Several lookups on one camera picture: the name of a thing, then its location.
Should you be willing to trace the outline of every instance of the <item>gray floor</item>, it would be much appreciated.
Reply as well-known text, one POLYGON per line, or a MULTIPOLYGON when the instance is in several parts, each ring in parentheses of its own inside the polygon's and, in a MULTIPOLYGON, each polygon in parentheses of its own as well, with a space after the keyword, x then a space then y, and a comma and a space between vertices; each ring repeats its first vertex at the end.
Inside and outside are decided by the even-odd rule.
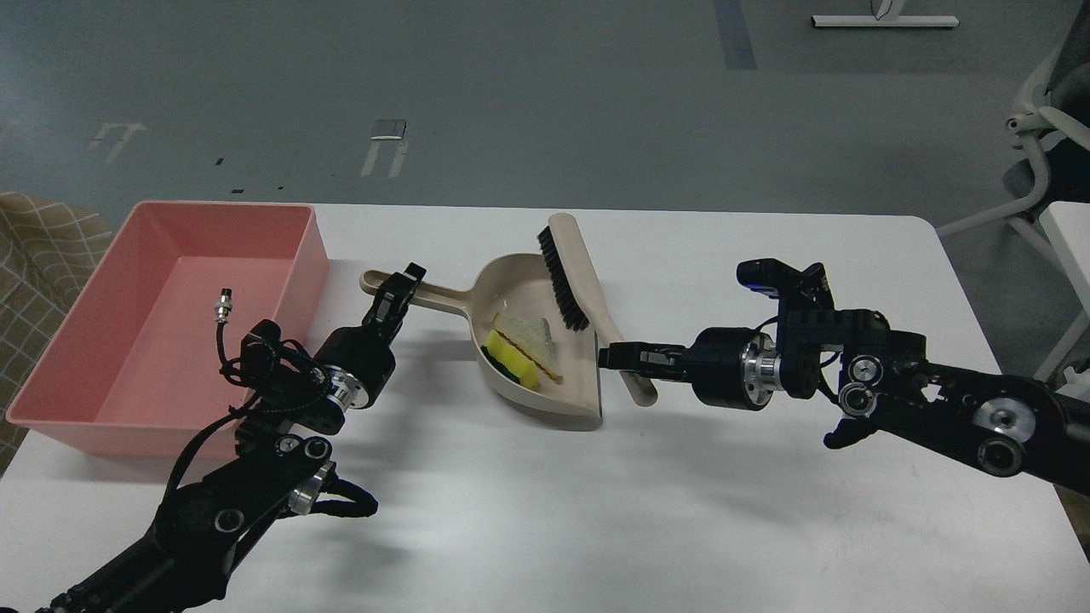
MULTIPOLYGON (((114 227, 145 199, 941 225, 1006 200, 1009 100, 1077 4, 912 0, 961 26, 860 32, 809 15, 864 0, 2 2, 0 187, 114 227), (409 125, 392 179, 392 145, 360 176, 378 118, 409 125), (135 122, 110 164, 124 129, 88 149, 135 122)), ((1004 371, 1032 373, 1078 312, 1066 279, 1001 224, 945 244, 1004 371)))

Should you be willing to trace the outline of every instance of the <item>beige fabric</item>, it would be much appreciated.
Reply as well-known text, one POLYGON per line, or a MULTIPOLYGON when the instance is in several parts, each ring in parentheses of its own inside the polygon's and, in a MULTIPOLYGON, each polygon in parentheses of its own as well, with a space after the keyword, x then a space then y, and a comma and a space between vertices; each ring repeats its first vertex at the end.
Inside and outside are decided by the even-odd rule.
POLYGON ((24 434, 2 417, 111 238, 97 213, 0 190, 0 473, 24 434))

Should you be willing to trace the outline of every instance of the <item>pink plastic bin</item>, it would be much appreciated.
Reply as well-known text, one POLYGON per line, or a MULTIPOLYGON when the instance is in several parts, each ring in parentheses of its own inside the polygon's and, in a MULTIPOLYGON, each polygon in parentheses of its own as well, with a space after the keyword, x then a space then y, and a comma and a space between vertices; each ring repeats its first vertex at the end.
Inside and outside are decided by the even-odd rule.
MULTIPOLYGON (((233 290, 229 357, 270 318, 310 329, 329 261, 306 205, 142 202, 8 411, 93 454, 177 456, 246 389, 218 374, 215 303, 233 290)), ((203 457, 233 456, 225 428, 203 457)))

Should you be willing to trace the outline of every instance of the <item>hand brush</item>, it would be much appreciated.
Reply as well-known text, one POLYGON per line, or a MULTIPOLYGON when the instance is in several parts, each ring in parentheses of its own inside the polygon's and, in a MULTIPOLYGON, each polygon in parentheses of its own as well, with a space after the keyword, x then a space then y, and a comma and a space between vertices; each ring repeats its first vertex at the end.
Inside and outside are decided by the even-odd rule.
MULTIPOLYGON (((576 218, 567 213, 550 216, 548 226, 537 235, 537 242, 542 245, 556 304, 568 329, 581 330, 593 324, 603 345, 623 341, 625 337, 606 309, 602 284, 576 218)), ((649 378, 627 372, 620 376, 637 405, 650 407, 658 399, 658 392, 649 378)))

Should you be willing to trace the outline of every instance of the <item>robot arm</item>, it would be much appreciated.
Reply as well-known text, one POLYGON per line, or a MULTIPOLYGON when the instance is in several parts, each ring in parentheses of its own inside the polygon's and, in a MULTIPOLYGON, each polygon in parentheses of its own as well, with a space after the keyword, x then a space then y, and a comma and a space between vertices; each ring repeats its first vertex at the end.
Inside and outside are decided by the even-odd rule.
POLYGON ((876 311, 834 309, 821 264, 754 260, 739 264, 738 280, 779 301, 775 342, 760 328, 707 328, 688 348, 615 342, 598 365, 689 383, 706 405, 749 410, 776 390, 822 392, 844 413, 829 448, 883 430, 996 477, 1028 472, 1090 495, 1090 404, 1031 378, 928 362, 923 336, 891 329, 876 311), (836 392, 822 374, 828 351, 841 364, 836 392))
MULTIPOLYGON (((337 476, 327 438, 289 431, 300 424, 336 434, 348 409, 374 404, 393 372, 389 346, 424 273, 411 264, 391 276, 363 323, 335 330, 313 358, 298 342, 281 341, 279 326, 268 320, 250 330, 234 360, 223 356, 220 340, 220 372, 254 394, 186 445, 148 531, 38 613, 168 613, 198 606, 226 596, 231 573, 277 519, 310 513, 374 515, 375 498, 337 476), (234 420, 242 420, 235 431, 238 458, 180 488, 201 445, 234 420), (344 500, 318 500, 322 494, 344 500)), ((219 339, 230 298, 223 290, 217 303, 219 339)))

